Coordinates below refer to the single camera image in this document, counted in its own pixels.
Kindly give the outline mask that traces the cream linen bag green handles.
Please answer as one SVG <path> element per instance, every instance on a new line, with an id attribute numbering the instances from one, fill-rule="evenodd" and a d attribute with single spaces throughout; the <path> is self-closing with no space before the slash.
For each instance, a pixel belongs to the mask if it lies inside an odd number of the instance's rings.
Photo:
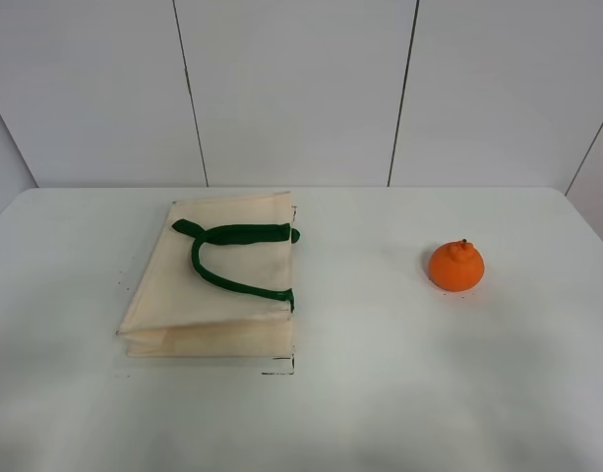
<path id="1" fill-rule="evenodd" d="M 289 192 L 173 203 L 118 335 L 135 358 L 288 358 Z"/>

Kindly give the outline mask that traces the orange citrus fruit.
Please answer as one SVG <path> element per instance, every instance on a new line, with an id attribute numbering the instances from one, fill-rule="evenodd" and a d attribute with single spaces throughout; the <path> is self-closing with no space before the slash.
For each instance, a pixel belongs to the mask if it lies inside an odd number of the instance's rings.
<path id="1" fill-rule="evenodd" d="M 474 245 L 466 239 L 448 242 L 437 248 L 428 262 L 428 275 L 441 289 L 460 292 L 476 286 L 485 273 L 485 263 Z"/>

